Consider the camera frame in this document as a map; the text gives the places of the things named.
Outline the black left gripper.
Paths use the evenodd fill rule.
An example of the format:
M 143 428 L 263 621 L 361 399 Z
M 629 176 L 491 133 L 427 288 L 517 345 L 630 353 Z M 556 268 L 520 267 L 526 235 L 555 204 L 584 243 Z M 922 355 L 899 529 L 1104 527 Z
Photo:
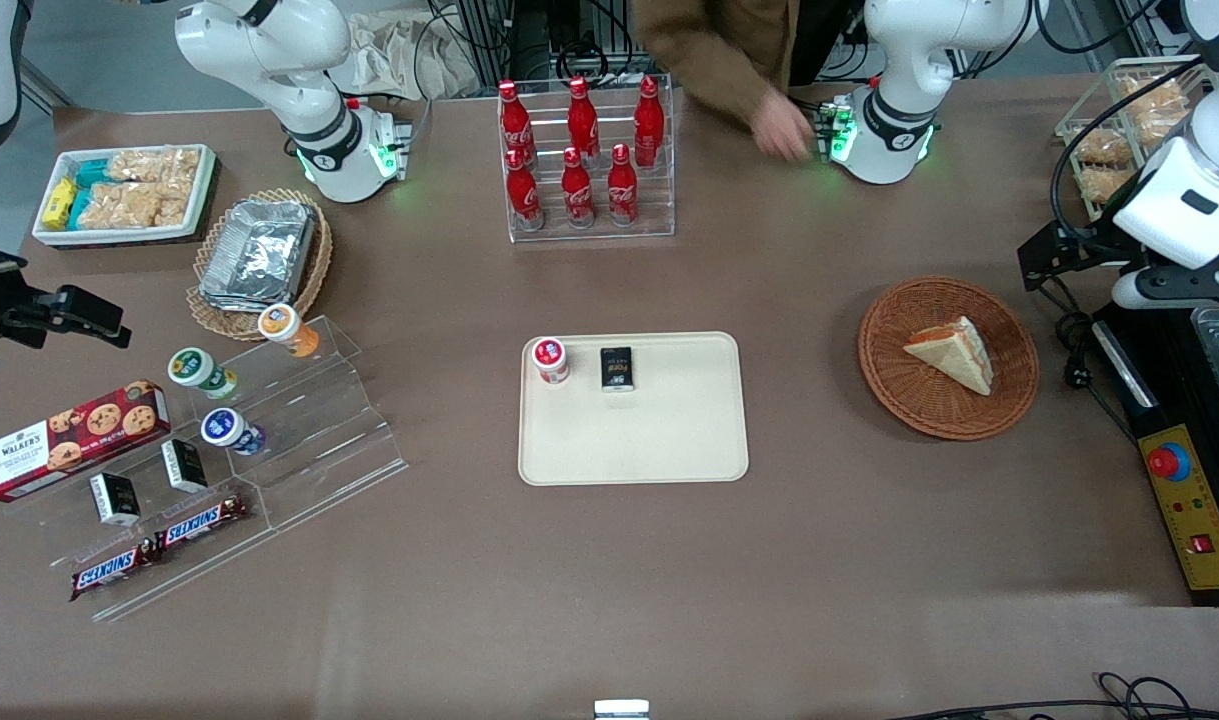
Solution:
M 1120 275 L 1152 266 L 1150 251 L 1113 222 L 1061 229 L 1050 222 L 1017 250 L 1022 288 L 1039 291 L 1045 281 L 1095 266 L 1121 266 Z

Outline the person's bare hand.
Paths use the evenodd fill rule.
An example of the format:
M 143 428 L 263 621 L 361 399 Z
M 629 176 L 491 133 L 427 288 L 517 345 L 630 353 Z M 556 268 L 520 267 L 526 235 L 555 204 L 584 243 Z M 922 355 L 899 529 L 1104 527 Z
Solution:
M 761 96 L 748 128 L 757 149 L 770 158 L 806 161 L 816 149 L 816 132 L 798 106 L 783 93 Z

